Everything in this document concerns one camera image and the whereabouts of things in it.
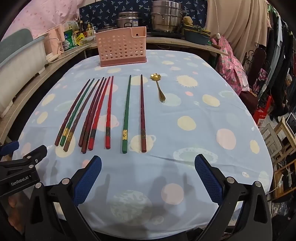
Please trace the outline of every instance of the gold spoon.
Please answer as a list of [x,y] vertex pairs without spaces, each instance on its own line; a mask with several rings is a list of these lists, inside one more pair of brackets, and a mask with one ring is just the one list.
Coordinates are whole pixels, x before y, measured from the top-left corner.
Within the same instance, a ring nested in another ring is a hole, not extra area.
[[158,84],[158,81],[160,80],[161,76],[157,73],[155,74],[152,74],[150,76],[150,78],[153,80],[153,81],[156,81],[156,84],[157,84],[157,88],[158,88],[158,94],[159,94],[159,99],[161,102],[164,102],[165,101],[165,95],[163,94],[163,92],[161,91],[160,87],[159,87],[159,84]]

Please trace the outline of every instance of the yellow package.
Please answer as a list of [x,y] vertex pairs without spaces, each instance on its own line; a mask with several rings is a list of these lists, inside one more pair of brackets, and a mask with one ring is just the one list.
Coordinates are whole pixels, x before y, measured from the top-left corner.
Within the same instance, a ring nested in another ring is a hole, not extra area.
[[77,37],[76,37],[76,42],[79,46],[81,46],[83,43],[82,43],[82,40],[85,39],[85,36],[83,34],[79,34]]

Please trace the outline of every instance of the chopstick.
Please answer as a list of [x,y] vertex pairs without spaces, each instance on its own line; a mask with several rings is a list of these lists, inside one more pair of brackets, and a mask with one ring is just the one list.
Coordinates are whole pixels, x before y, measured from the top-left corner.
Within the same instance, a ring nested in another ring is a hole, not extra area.
[[67,116],[66,116],[66,118],[65,118],[65,120],[64,120],[64,122],[63,122],[63,124],[62,124],[62,126],[61,126],[61,128],[60,128],[60,130],[59,130],[59,133],[57,134],[57,138],[56,138],[56,141],[55,141],[55,143],[54,143],[56,146],[59,145],[59,141],[61,140],[61,137],[62,137],[62,135],[63,135],[63,132],[64,132],[64,129],[65,129],[66,125],[67,125],[67,122],[68,122],[68,120],[69,120],[69,118],[70,118],[70,115],[71,115],[72,111],[74,110],[74,107],[75,107],[77,101],[79,100],[80,96],[82,95],[82,93],[83,93],[85,87],[86,87],[87,84],[90,82],[90,80],[91,80],[91,79],[89,79],[89,80],[86,82],[86,84],[83,86],[82,90],[80,91],[80,93],[78,94],[78,96],[76,97],[76,99],[74,100],[74,102],[73,102],[73,104],[72,104],[72,106],[71,106],[71,108],[70,108],[70,110],[69,110],[69,112],[68,112],[68,114],[67,114]]
[[100,89],[100,91],[99,91],[99,93],[98,93],[98,95],[96,97],[96,102],[95,102],[95,104],[94,104],[94,106],[92,108],[92,111],[91,111],[91,114],[89,116],[89,119],[87,121],[86,129],[85,129],[85,133],[84,133],[84,137],[83,137],[83,142],[82,142],[82,148],[81,148],[81,152],[83,154],[86,153],[87,144],[89,142],[89,134],[90,134],[90,130],[91,130],[91,124],[93,122],[94,115],[95,115],[95,112],[96,112],[96,108],[97,108],[98,102],[100,100],[100,95],[101,95],[101,93],[103,91],[103,87],[105,85],[106,80],[107,79],[105,78],[105,80],[104,80],[104,82],[103,82],[103,84],[101,86],[101,89]]
[[87,104],[89,98],[91,97],[91,95],[92,95],[92,93],[93,93],[94,89],[96,88],[96,86],[97,86],[97,84],[98,84],[99,81],[100,81],[100,80],[98,80],[98,81],[96,82],[96,84],[93,86],[93,88],[92,88],[91,91],[89,92],[87,98],[85,99],[85,101],[84,101],[82,107],[80,108],[79,113],[78,113],[78,115],[76,116],[76,119],[75,119],[75,121],[73,122],[73,126],[71,127],[70,132],[69,132],[69,134],[68,134],[68,137],[67,137],[67,140],[66,140],[66,143],[65,143],[65,146],[64,146],[64,151],[68,151],[69,146],[70,146],[70,143],[71,143],[71,140],[72,140],[72,136],[73,136],[73,134],[74,134],[74,131],[75,131],[75,128],[76,128],[76,126],[77,126],[77,124],[78,124],[78,121],[79,121],[79,119],[80,119],[80,117],[81,117],[81,114],[82,114],[82,112],[83,112],[83,110],[84,110],[84,108],[85,108],[85,106],[86,106],[86,104]]
[[128,91],[126,94],[126,109],[124,112],[124,122],[122,131],[122,153],[128,152],[128,110],[129,110],[129,97],[131,91],[131,75],[128,81]]
[[106,149],[111,148],[111,104],[112,104],[112,89],[113,89],[113,78],[111,80],[108,107],[107,107],[107,120],[106,120],[106,133],[105,133],[105,147]]
[[72,115],[71,115],[71,117],[70,117],[70,119],[69,119],[69,122],[68,122],[68,124],[66,125],[66,128],[65,128],[65,130],[64,130],[63,136],[62,136],[62,138],[61,138],[61,142],[59,143],[60,146],[63,146],[63,145],[65,144],[66,137],[67,137],[67,135],[68,135],[68,132],[69,132],[69,129],[70,129],[71,125],[72,125],[72,122],[73,122],[73,120],[74,120],[74,117],[75,117],[75,115],[76,115],[76,113],[77,113],[77,111],[78,111],[78,109],[79,109],[79,107],[80,107],[80,105],[81,105],[81,103],[82,103],[82,101],[83,101],[83,99],[84,99],[84,97],[85,97],[87,91],[89,90],[90,86],[92,85],[93,81],[94,81],[94,79],[91,81],[91,83],[88,85],[88,87],[87,87],[86,90],[84,91],[83,95],[82,95],[81,98],[79,99],[79,101],[78,101],[78,103],[77,103],[77,105],[76,105],[76,107],[75,107],[75,109],[74,109],[74,111],[73,111],[73,113],[72,113]]
[[145,112],[144,112],[144,90],[143,75],[141,74],[141,149],[142,152],[147,151],[146,147],[146,129],[145,129]]
[[106,90],[107,90],[109,80],[110,80],[110,77],[108,78],[107,84],[105,85],[104,91],[103,91],[103,93],[101,95],[100,103],[98,105],[98,109],[96,111],[96,116],[94,118],[94,123],[93,123],[92,128],[91,128],[91,135],[90,135],[90,138],[89,138],[89,150],[94,149],[94,139],[96,137],[96,128],[98,127],[98,121],[99,121],[99,118],[100,118],[100,113],[101,113],[101,109],[102,109],[102,105],[103,105],[103,101],[104,101],[104,97],[105,97],[105,94],[106,94]]
[[86,126],[87,126],[87,122],[88,122],[89,117],[90,117],[90,115],[91,115],[91,111],[92,111],[92,109],[93,109],[93,107],[94,107],[94,103],[95,103],[95,101],[96,101],[96,97],[98,96],[98,93],[99,93],[100,87],[101,87],[101,85],[102,85],[102,83],[103,83],[103,80],[104,80],[104,77],[102,78],[102,80],[101,80],[101,82],[100,82],[100,84],[99,84],[99,87],[98,87],[98,89],[96,90],[96,93],[94,94],[94,97],[93,97],[93,99],[92,99],[92,101],[91,101],[91,105],[90,105],[89,110],[88,110],[88,112],[87,112],[87,115],[86,115],[86,118],[85,118],[85,121],[84,121],[84,124],[83,124],[82,130],[81,130],[81,134],[80,134],[79,142],[78,142],[78,146],[79,146],[79,147],[82,147],[82,142],[83,142],[83,137],[84,137],[85,129],[86,129]]

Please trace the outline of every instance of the cooking pot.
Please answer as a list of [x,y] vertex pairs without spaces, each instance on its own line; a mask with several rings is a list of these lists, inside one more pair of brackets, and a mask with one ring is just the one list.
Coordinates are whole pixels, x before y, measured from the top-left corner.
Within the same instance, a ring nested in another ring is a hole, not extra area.
[[142,26],[142,19],[139,17],[140,12],[120,12],[117,19],[117,27],[138,27]]
[[154,31],[165,33],[177,33],[180,31],[182,17],[152,12],[151,18]]
[[117,19],[117,27],[119,28],[138,27],[138,26],[142,26],[141,18],[128,17],[128,18]]
[[151,12],[182,17],[181,3],[168,0],[152,1]]
[[168,0],[152,1],[151,19],[154,31],[177,33],[182,22],[181,4]]
[[140,12],[120,12],[118,18],[139,18]]
[[110,26],[110,24],[105,24],[105,27],[103,27],[100,30],[98,30],[97,33],[103,32],[103,31],[107,31],[107,30],[112,30],[112,29],[117,29],[117,27]]

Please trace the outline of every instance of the dark red chopstick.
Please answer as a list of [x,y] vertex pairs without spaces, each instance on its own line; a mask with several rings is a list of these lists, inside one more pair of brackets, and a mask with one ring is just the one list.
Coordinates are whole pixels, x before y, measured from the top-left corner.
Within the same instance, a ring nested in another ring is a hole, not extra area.
[[99,87],[98,89],[96,90],[96,93],[94,94],[94,98],[92,99],[91,101],[91,105],[89,107],[89,110],[87,112],[87,115],[86,115],[86,118],[85,118],[85,121],[84,121],[84,124],[83,124],[83,127],[82,127],[82,130],[81,130],[81,134],[80,134],[80,138],[79,138],[79,142],[78,142],[78,146],[79,147],[82,147],[82,142],[83,142],[83,137],[84,137],[84,133],[85,133],[85,129],[86,129],[86,126],[87,126],[87,122],[89,120],[89,117],[91,115],[91,111],[93,109],[93,106],[94,106],[94,103],[96,101],[96,97],[98,96],[98,93],[99,93],[99,90],[100,90],[100,87],[103,83],[103,80],[104,80],[104,77],[102,78],[100,84],[99,84]]
[[105,85],[104,91],[102,93],[100,103],[99,103],[98,109],[96,111],[96,116],[94,118],[94,123],[93,123],[93,126],[91,128],[91,135],[90,135],[90,138],[89,138],[89,150],[94,149],[94,139],[96,137],[96,128],[98,127],[98,121],[99,121],[99,118],[100,118],[100,113],[101,113],[104,97],[105,97],[105,94],[106,94],[107,86],[109,84],[109,80],[110,80],[110,77],[108,78],[107,84]]
[[68,114],[67,114],[67,116],[66,116],[66,118],[65,118],[65,120],[64,120],[64,122],[63,122],[63,124],[62,124],[62,126],[61,126],[61,128],[60,128],[60,130],[59,130],[59,133],[57,134],[57,138],[56,138],[56,141],[55,141],[55,143],[54,143],[56,146],[59,145],[59,141],[61,140],[61,137],[63,136],[64,129],[65,129],[65,127],[66,127],[66,125],[67,125],[67,122],[68,122],[68,120],[69,120],[69,118],[70,118],[70,116],[71,116],[71,113],[72,113],[72,111],[74,110],[74,107],[76,106],[76,103],[78,102],[80,96],[82,95],[84,89],[86,88],[86,86],[87,86],[87,84],[90,82],[90,80],[91,80],[91,79],[89,79],[89,80],[86,82],[86,84],[83,86],[82,90],[80,91],[80,93],[78,94],[78,96],[76,97],[76,99],[74,100],[74,102],[73,102],[73,104],[72,104],[72,106],[71,106],[71,108],[70,108],[70,110],[69,110],[69,112],[68,112]]
[[145,129],[145,112],[144,112],[143,75],[142,74],[141,74],[141,149],[142,149],[143,153],[147,151],[146,129]]
[[91,95],[92,95],[93,91],[95,90],[95,88],[96,88],[97,84],[99,83],[99,81],[100,81],[100,80],[98,80],[98,81],[95,83],[95,85],[93,86],[93,88],[92,88],[91,91],[89,92],[87,98],[85,99],[85,101],[84,101],[82,107],[80,108],[79,113],[77,114],[76,119],[75,119],[75,121],[73,122],[73,126],[71,127],[70,132],[69,132],[68,137],[67,137],[67,140],[66,140],[66,142],[65,142],[65,145],[64,145],[64,151],[68,151],[69,146],[70,146],[70,143],[71,143],[71,140],[72,140],[72,137],[73,137],[73,135],[74,135],[74,131],[75,131],[76,126],[77,126],[77,124],[78,124],[78,121],[79,121],[79,119],[80,119],[80,117],[81,117],[81,115],[82,115],[82,112],[83,112],[83,110],[84,110],[84,108],[85,108],[85,106],[86,106],[86,104],[87,104],[89,98],[91,97]]
[[89,142],[89,135],[90,135],[90,131],[91,131],[91,124],[92,124],[92,122],[94,120],[94,115],[96,113],[96,108],[97,108],[98,102],[100,100],[100,96],[101,96],[101,93],[103,91],[105,82],[106,82],[106,78],[105,78],[105,80],[104,80],[104,82],[103,82],[103,84],[101,86],[101,89],[100,89],[100,91],[98,93],[98,96],[96,97],[96,102],[95,102],[95,104],[93,106],[93,109],[91,111],[91,115],[90,115],[90,117],[89,117],[89,119],[87,121],[86,129],[85,129],[85,133],[84,133],[84,137],[83,137],[83,142],[82,142],[82,148],[81,148],[81,152],[83,154],[86,153],[87,144]]
[[107,108],[106,133],[105,133],[106,149],[111,148],[111,103],[112,103],[113,78],[114,76],[112,76],[112,80],[111,80],[109,99],[108,99],[108,108]]

